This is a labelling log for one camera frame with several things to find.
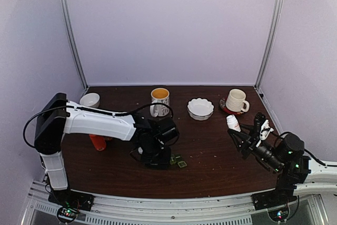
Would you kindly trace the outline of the green weekly pill organizer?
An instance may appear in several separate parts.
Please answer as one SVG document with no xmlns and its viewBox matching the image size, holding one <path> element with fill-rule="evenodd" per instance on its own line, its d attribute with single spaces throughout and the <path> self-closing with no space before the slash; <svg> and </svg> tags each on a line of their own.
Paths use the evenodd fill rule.
<svg viewBox="0 0 337 225">
<path fill-rule="evenodd" d="M 170 157 L 170 165 L 177 165 L 179 168 L 185 168 L 187 167 L 187 163 L 184 161 L 184 159 L 181 157 L 180 154 L 172 154 Z"/>
</svg>

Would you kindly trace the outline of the orange pill bottle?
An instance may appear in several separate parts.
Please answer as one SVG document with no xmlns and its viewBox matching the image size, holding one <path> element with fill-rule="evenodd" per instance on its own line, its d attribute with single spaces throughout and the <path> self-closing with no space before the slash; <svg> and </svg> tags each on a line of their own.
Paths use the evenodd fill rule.
<svg viewBox="0 0 337 225">
<path fill-rule="evenodd" d="M 103 151 L 106 149 L 106 141 L 103 136 L 90 134 L 89 137 L 97 151 Z"/>
</svg>

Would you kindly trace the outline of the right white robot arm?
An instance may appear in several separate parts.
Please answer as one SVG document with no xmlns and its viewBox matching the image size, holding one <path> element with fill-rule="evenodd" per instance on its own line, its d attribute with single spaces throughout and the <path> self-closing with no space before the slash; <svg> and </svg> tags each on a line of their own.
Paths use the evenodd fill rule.
<svg viewBox="0 0 337 225">
<path fill-rule="evenodd" d="M 242 124 L 240 129 L 227 132 L 242 158 L 252 155 L 262 167 L 277 175 L 275 189 L 270 193 L 273 204 L 282 204 L 290 195 L 336 194 L 336 162 L 314 157 L 297 135 L 277 135 L 269 126 Z"/>
</svg>

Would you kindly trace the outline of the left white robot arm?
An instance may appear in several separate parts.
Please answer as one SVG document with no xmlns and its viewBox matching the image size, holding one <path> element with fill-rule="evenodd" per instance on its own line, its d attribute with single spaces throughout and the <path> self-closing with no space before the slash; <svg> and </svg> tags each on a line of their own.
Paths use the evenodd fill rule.
<svg viewBox="0 0 337 225">
<path fill-rule="evenodd" d="M 160 120 L 143 116 L 147 105 L 129 112 L 112 112 L 80 105 L 57 93 L 36 116 L 34 148 L 49 177 L 52 193 L 64 206 L 71 206 L 76 195 L 70 190 L 61 144 L 67 134 L 92 134 L 130 141 L 141 149 L 140 162 L 149 168 L 167 169 L 171 148 L 180 137 L 173 111 Z"/>
</svg>

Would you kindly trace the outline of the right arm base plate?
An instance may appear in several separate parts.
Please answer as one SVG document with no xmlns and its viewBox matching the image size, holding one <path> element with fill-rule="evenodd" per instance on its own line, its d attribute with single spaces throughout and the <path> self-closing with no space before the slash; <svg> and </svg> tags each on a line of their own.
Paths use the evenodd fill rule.
<svg viewBox="0 0 337 225">
<path fill-rule="evenodd" d="M 256 211 L 286 205 L 296 201 L 297 197 L 284 191 L 266 191 L 252 195 L 253 205 Z"/>
</svg>

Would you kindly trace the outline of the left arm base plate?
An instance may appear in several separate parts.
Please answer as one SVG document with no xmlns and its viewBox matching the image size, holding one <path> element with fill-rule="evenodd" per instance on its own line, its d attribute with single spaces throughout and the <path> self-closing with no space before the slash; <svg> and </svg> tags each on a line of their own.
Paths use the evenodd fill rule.
<svg viewBox="0 0 337 225">
<path fill-rule="evenodd" d="M 77 192 L 70 189 L 52 189 L 48 201 L 73 210 L 91 211 L 94 196 L 92 194 Z"/>
</svg>

